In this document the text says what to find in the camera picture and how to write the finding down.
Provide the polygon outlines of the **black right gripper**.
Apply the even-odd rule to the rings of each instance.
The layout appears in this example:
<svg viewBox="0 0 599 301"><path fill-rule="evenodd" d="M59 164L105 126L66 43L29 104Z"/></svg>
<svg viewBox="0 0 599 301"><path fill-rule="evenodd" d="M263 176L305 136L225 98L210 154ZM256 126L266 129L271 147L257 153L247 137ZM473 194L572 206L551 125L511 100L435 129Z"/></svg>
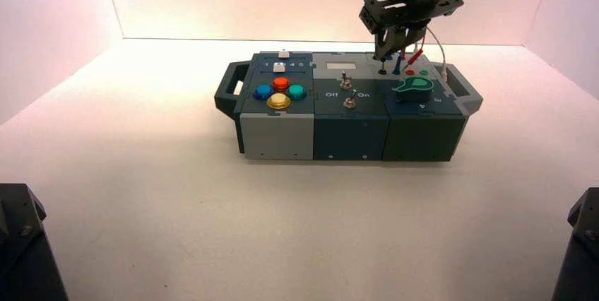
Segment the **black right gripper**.
<svg viewBox="0 0 599 301"><path fill-rule="evenodd" d="M425 27L414 25L438 16L450 16L464 5L463 0L364 0L359 18L374 34L374 59L389 55L421 40ZM385 29L400 26L397 29Z"/></svg>

